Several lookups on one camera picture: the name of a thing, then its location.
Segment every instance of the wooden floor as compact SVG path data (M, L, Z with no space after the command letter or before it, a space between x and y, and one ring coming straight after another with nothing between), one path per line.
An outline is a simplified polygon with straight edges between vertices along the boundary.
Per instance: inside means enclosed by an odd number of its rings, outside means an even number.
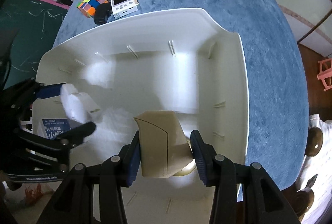
M332 89L324 92L322 82L317 79L318 61L325 57L301 44L299 44L299 50L307 79L309 115L318 113L321 120L332 120Z

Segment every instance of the brown wooden knob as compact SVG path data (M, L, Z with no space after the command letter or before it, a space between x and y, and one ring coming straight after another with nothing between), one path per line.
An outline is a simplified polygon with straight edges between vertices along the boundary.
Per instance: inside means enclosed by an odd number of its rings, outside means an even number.
M304 215L312 206L315 195L311 188L306 187L296 193L292 208L298 217Z
M311 128L308 131L307 146L305 155L314 157L317 155L323 145L323 132L320 128Z

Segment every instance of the green chalkboard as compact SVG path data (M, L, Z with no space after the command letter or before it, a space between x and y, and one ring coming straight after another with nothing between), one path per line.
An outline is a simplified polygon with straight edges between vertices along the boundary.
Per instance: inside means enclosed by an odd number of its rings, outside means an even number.
M6 0L0 27L19 29L11 50L12 67L5 88L35 77L39 61L52 49L67 9L39 0Z

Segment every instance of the blue fabric surface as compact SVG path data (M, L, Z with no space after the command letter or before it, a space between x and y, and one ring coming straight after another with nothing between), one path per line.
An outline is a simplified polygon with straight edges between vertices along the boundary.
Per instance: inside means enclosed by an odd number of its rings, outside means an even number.
M54 47L96 25L75 0ZM139 0L129 14L199 7L241 36L249 83L249 142L246 164L260 162L281 188L302 165L308 134L308 93L302 60L291 29L275 0Z

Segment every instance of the white electronic device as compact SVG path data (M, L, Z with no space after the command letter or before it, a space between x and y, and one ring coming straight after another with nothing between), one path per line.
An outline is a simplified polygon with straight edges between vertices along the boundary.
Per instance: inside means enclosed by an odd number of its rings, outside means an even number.
M137 11L138 0L111 0L112 12L115 19Z

